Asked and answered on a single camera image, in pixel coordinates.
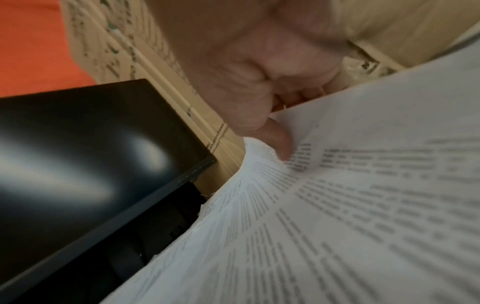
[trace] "black plastic object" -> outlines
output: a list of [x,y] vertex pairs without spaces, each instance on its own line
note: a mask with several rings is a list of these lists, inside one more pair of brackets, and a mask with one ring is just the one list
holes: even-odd
[[214,162],[146,80],[0,99],[0,302]]

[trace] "monitor screen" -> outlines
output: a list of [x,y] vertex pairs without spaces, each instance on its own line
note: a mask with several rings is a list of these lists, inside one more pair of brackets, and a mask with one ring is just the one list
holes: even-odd
[[1,99],[0,290],[34,284],[213,162],[146,80]]

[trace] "red cloth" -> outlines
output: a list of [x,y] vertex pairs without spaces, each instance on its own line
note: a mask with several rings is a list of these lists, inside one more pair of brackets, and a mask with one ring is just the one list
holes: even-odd
[[0,0],[0,97],[93,85],[71,59],[58,0]]

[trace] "sheet of paper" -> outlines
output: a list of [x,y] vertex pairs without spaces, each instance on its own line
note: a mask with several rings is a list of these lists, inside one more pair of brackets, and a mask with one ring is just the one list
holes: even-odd
[[104,303],[479,303],[480,44],[275,118],[240,171]]

